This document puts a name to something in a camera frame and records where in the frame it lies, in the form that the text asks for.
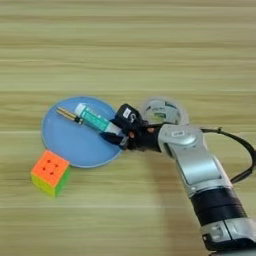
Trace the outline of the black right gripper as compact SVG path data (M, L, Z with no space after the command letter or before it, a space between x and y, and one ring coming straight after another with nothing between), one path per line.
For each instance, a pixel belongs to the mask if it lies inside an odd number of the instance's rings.
M162 124L128 125L124 131L128 136L118 136L115 133L103 132L100 136L107 142L128 150L151 150L160 152L158 135Z

